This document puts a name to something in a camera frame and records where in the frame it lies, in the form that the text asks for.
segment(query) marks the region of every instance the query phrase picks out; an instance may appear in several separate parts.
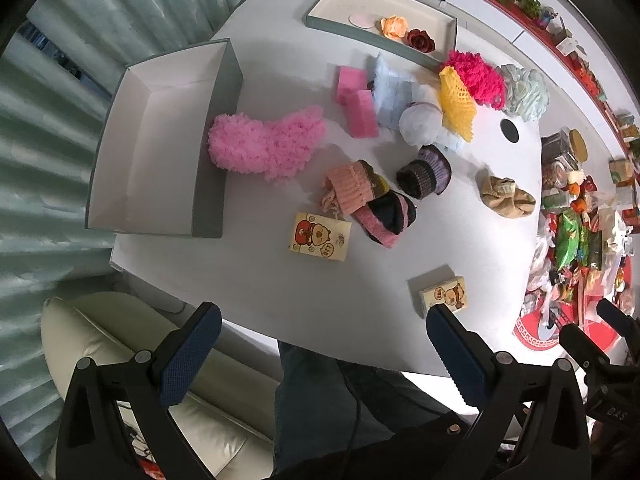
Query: beige knit hat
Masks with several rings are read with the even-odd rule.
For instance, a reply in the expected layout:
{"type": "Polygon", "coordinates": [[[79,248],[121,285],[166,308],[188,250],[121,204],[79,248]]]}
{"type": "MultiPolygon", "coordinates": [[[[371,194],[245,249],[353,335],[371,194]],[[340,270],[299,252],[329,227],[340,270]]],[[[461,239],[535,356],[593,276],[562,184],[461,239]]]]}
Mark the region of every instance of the beige knit hat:
{"type": "Polygon", "coordinates": [[[505,218],[529,216],[536,207],[536,199],[510,178],[487,177],[482,184],[480,198],[487,207],[505,218]]]}

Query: screw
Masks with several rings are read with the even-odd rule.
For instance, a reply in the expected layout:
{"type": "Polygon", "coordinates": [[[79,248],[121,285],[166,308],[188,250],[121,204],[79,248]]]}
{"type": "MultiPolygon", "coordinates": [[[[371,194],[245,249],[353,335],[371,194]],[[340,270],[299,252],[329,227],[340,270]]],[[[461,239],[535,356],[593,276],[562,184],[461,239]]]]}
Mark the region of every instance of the screw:
{"type": "Polygon", "coordinates": [[[495,355],[495,359],[501,365],[510,365],[511,363],[513,363],[513,356],[508,352],[498,352],[495,355]]]}
{"type": "Polygon", "coordinates": [[[561,370],[565,372],[572,370],[571,363],[567,359],[558,359],[557,362],[558,362],[558,368],[560,368],[561,370]]]}
{"type": "Polygon", "coordinates": [[[137,363],[146,363],[151,359],[151,352],[149,350],[141,350],[136,354],[137,363]]]}
{"type": "Polygon", "coordinates": [[[84,370],[88,368],[90,364],[91,364],[91,359],[89,359],[88,357],[83,357],[76,363],[76,368],[78,370],[84,370]]]}

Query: small yellow box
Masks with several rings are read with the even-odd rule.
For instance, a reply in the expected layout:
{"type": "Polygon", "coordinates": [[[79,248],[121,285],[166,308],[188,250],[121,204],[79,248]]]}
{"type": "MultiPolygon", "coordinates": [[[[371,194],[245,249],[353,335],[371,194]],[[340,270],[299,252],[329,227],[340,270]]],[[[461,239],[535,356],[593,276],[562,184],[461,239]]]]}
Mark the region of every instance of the small yellow box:
{"type": "Polygon", "coordinates": [[[351,222],[311,213],[298,213],[289,251],[343,262],[347,257],[351,222]]]}
{"type": "Polygon", "coordinates": [[[465,279],[457,276],[448,282],[420,291],[420,299],[424,307],[424,314],[436,304],[443,303],[449,310],[456,312],[467,307],[465,279]]]}
{"type": "Polygon", "coordinates": [[[622,160],[609,161],[609,173],[614,184],[620,184],[626,182],[634,176],[634,165],[630,160],[626,158],[622,160]]]}

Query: pink sponge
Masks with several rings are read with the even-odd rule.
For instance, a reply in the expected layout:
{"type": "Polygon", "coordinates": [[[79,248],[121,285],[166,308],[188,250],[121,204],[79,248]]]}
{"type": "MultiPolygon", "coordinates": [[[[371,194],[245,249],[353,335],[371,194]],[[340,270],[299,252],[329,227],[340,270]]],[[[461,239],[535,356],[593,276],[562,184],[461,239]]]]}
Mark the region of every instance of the pink sponge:
{"type": "Polygon", "coordinates": [[[325,131],[319,106],[271,122],[224,114],[209,130],[209,156],[225,170],[264,173],[267,180],[290,177],[305,167],[325,131]]]}
{"type": "Polygon", "coordinates": [[[352,92],[367,89],[367,71],[351,66],[341,66],[338,73],[338,86],[335,89],[335,102],[347,104],[346,97],[352,92]]]}
{"type": "Polygon", "coordinates": [[[345,111],[351,137],[370,139],[378,136],[378,117],[369,90],[358,90],[348,94],[345,111]]]}
{"type": "Polygon", "coordinates": [[[443,68],[445,66],[452,66],[458,72],[476,103],[491,105],[496,110],[504,108],[506,102],[504,78],[494,67],[485,63],[480,54],[452,50],[443,68]]]}

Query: green curtain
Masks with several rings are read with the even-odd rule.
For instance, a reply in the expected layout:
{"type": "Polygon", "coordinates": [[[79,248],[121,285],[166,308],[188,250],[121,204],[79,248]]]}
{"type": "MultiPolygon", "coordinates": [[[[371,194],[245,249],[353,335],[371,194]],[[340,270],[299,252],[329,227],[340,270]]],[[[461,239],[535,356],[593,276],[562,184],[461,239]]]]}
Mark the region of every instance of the green curtain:
{"type": "Polygon", "coordinates": [[[44,360],[42,303],[106,288],[113,235],[84,229],[108,103],[21,36],[0,57],[0,416],[41,472],[62,400],[44,360]],[[73,280],[62,286],[59,282],[73,280]]]}
{"type": "Polygon", "coordinates": [[[209,40],[241,0],[38,0],[28,18],[104,89],[126,64],[209,40]]]}
{"type": "MultiPolygon", "coordinates": [[[[37,0],[28,19],[111,93],[125,65],[208,40],[241,1],[37,0]]],[[[62,408],[42,303],[105,287],[86,277],[111,272],[113,235],[84,229],[107,108],[19,36],[0,58],[0,416],[39,473],[62,408]]]]}

